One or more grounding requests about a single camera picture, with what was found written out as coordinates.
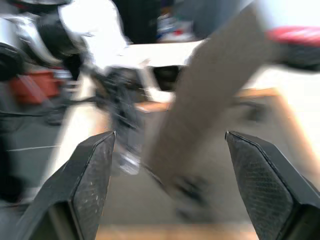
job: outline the red container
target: red container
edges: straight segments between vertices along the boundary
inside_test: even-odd
[[[47,98],[52,98],[59,94],[56,79],[51,71],[38,71],[29,73],[35,84],[41,89]],[[19,79],[14,78],[9,82],[11,91],[20,104],[42,104],[42,97],[35,97],[27,86]]]

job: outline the gray floor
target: gray floor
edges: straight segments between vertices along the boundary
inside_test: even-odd
[[[258,102],[266,105],[262,121],[248,120],[251,110],[248,106],[235,106],[227,110],[218,125],[218,134],[208,133],[207,140],[194,154],[194,165],[190,175],[199,175],[208,183],[208,199],[213,223],[250,223],[249,216],[240,197],[228,146],[224,140],[225,131],[236,130],[274,143],[291,163],[303,174],[306,162],[292,142],[290,132],[284,122],[277,117],[272,105],[272,97]],[[146,116],[146,148],[152,145],[154,134],[161,126],[164,113],[151,113]],[[156,182],[141,169],[138,175],[115,174],[110,181],[104,216],[101,224],[148,225],[180,224],[182,220],[175,214],[177,201],[170,198]]]

